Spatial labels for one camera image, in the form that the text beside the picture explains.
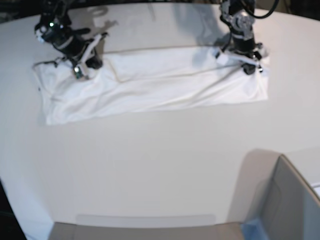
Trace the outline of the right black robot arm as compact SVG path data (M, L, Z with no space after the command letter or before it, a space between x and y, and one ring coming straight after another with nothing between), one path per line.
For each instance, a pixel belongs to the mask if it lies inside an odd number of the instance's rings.
M98 70L103 66L96 47L108 33L101 32L92 38L83 38L91 29L71 27L68 10L72 3L72 0L40 2L40 20L34 27L34 34L39 42L50 44L62 56L39 64L53 65L57 68L60 64L67 63L76 80L89 80L89 70Z

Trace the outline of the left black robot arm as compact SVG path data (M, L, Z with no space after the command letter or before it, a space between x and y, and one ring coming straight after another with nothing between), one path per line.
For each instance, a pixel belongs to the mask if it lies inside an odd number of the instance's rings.
M230 60L240 62L243 71L252 75L264 71L259 50L262 44L256 43L253 25L256 2L254 0L221 0L220 20L229 28L227 42L215 53L217 63L225 65Z

